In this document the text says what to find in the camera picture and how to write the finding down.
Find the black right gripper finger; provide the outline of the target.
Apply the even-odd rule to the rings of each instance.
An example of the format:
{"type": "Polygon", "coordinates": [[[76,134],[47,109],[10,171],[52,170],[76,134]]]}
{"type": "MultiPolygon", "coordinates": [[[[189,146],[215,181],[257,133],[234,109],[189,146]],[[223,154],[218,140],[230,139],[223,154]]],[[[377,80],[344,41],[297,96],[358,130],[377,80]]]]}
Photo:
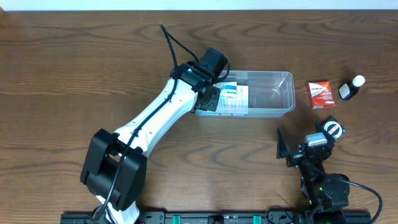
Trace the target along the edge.
{"type": "Polygon", "coordinates": [[[320,124],[320,122],[318,120],[315,121],[315,131],[317,133],[323,133],[323,134],[326,133],[326,131],[324,130],[323,126],[320,124]]]}
{"type": "Polygon", "coordinates": [[[277,129],[277,153],[276,153],[276,158],[277,159],[282,159],[287,157],[288,155],[288,150],[287,146],[285,144],[283,135],[280,131],[280,129],[277,129]]]}

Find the red medicine box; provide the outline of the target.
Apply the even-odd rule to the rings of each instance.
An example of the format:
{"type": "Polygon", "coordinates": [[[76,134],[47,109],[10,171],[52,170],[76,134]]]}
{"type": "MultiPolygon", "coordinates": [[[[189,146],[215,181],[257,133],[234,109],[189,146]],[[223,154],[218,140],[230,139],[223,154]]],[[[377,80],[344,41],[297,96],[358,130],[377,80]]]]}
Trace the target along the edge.
{"type": "Polygon", "coordinates": [[[324,109],[335,106],[331,83],[329,81],[308,82],[307,92],[311,109],[324,109]]]}

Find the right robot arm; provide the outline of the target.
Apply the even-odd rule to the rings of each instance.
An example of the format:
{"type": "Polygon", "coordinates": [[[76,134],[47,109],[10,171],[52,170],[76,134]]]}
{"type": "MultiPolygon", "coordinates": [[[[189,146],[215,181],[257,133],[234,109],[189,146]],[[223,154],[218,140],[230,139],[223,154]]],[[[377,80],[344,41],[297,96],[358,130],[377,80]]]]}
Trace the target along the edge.
{"type": "Polygon", "coordinates": [[[342,208],[348,206],[350,187],[342,174],[328,174],[323,161],[328,159],[336,139],[318,121],[315,133],[305,137],[297,149],[289,150],[281,130],[277,130],[276,158],[285,159],[287,167],[296,167],[301,174],[301,191],[310,202],[295,216],[295,223],[338,223],[342,208]]]}

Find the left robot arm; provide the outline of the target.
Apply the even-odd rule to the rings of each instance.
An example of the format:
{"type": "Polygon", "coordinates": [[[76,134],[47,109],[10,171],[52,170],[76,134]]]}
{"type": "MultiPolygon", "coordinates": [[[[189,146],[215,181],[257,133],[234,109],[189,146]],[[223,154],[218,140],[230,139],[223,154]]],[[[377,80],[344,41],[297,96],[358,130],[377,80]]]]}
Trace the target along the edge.
{"type": "Polygon", "coordinates": [[[135,223],[139,218],[136,200],[145,180],[147,158],[154,146],[184,114],[195,110],[215,111],[228,59],[209,48],[199,60],[176,66],[159,96],[138,116],[110,133],[100,129],[91,138],[80,181],[101,205],[91,221],[135,223]]]}

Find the dark green round-label box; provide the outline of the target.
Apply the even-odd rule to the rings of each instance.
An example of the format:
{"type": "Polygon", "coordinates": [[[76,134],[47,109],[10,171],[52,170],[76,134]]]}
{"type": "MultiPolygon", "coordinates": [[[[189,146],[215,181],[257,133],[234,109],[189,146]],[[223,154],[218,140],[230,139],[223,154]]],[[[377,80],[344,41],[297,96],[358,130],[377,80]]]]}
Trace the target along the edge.
{"type": "Polygon", "coordinates": [[[346,129],[343,127],[343,125],[332,116],[322,124],[322,127],[336,140],[341,138],[346,133],[346,129]]]}

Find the dark bottle white cap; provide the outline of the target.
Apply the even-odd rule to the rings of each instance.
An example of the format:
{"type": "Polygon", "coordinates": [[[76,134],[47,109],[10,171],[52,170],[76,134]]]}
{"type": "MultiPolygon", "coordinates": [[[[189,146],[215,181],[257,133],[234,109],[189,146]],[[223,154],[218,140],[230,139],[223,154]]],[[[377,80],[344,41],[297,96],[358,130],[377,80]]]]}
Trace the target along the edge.
{"type": "Polygon", "coordinates": [[[359,91],[359,88],[364,85],[365,78],[362,75],[355,76],[351,81],[344,83],[338,90],[342,100],[349,100],[359,91]]]}

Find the blue KoolFever box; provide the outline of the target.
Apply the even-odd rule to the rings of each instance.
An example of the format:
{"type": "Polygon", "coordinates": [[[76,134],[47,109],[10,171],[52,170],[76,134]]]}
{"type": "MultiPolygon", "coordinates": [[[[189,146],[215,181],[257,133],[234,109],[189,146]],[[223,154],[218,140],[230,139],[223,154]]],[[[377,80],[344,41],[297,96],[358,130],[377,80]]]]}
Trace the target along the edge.
{"type": "Polygon", "coordinates": [[[248,86],[235,85],[235,94],[227,93],[226,85],[224,87],[216,111],[197,110],[198,116],[244,116],[249,113],[248,86]]]}

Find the white Panadol box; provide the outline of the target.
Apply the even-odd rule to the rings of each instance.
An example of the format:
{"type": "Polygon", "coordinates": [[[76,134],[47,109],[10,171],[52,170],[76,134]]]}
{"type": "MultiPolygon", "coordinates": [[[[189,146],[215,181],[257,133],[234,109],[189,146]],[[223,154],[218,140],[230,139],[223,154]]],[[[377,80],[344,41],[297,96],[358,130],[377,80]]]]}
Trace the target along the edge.
{"type": "Polygon", "coordinates": [[[236,82],[219,82],[213,85],[219,88],[220,96],[224,98],[235,99],[237,96],[237,83],[236,82]]]}

